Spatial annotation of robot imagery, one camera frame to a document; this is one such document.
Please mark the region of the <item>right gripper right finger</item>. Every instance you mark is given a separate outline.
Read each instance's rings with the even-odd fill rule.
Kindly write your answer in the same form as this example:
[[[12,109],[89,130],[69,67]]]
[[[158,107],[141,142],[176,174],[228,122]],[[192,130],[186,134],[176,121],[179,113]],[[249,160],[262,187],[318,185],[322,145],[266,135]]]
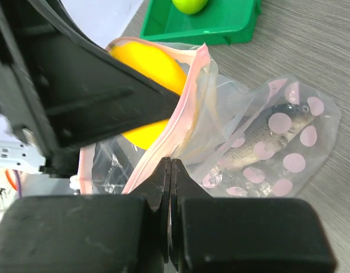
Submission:
[[[211,214],[213,198],[188,174],[182,161],[172,160],[170,175],[171,245],[173,264],[213,264]]]

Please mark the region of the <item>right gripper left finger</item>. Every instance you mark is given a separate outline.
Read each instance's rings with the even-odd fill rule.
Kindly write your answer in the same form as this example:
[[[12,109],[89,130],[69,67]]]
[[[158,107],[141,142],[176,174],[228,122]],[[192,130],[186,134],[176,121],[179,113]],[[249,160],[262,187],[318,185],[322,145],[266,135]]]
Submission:
[[[153,211],[151,223],[164,263],[169,262],[171,158],[162,158],[151,175],[130,194],[146,198]]]

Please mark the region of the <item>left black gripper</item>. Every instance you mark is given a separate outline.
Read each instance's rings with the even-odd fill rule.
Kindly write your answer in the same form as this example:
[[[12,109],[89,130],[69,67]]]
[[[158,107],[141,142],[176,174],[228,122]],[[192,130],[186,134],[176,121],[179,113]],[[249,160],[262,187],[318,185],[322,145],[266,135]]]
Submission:
[[[0,167],[77,172],[78,149],[169,118],[179,95],[111,57],[61,1],[16,19],[0,1]]]

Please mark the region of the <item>yellow fake fruit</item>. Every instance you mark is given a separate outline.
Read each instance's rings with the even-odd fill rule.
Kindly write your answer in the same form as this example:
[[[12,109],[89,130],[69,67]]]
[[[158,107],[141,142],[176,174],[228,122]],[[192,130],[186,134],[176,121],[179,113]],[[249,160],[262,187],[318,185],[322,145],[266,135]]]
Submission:
[[[170,91],[182,94],[187,75],[175,59],[163,50],[139,42],[126,42],[113,46],[110,55]],[[168,121],[165,119],[151,123],[122,135],[132,144],[147,150],[160,136]]]

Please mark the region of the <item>clear zip top bag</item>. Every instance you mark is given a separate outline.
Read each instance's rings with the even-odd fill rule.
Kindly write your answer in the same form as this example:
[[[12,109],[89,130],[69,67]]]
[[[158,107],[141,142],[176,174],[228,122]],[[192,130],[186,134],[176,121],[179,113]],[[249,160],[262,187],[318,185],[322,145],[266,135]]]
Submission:
[[[255,90],[223,76],[206,45],[153,43],[122,37],[113,46],[139,42],[169,54],[186,73],[174,113],[147,150],[123,135],[84,147],[70,185],[81,194],[128,194],[164,157],[182,161],[190,177],[214,197],[291,197],[301,191],[329,156],[341,112],[333,100],[292,75],[270,79]],[[307,102],[315,119],[268,159],[236,171],[217,162],[258,115],[273,105]]]

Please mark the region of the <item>grey fake fish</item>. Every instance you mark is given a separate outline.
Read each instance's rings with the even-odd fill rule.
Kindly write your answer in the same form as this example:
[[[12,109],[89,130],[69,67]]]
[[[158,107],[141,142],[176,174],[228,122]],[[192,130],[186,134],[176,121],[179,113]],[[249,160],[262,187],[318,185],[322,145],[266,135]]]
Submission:
[[[279,104],[263,110],[217,162],[221,171],[236,171],[268,160],[285,148],[315,116],[307,102]]]

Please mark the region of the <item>green fake fruit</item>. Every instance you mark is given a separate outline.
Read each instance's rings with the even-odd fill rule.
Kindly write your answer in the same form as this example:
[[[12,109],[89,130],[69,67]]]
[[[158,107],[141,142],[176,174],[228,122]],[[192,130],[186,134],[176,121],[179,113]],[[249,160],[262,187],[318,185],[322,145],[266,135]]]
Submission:
[[[193,15],[200,12],[208,0],[172,0],[175,8],[183,14]]]

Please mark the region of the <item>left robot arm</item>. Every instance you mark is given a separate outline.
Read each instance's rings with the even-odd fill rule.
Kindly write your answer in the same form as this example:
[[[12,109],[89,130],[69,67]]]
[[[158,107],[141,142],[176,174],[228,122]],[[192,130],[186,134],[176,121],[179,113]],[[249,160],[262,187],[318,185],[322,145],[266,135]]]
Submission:
[[[167,119],[179,99],[92,42],[60,1],[0,1],[0,167],[69,177],[82,147]]]

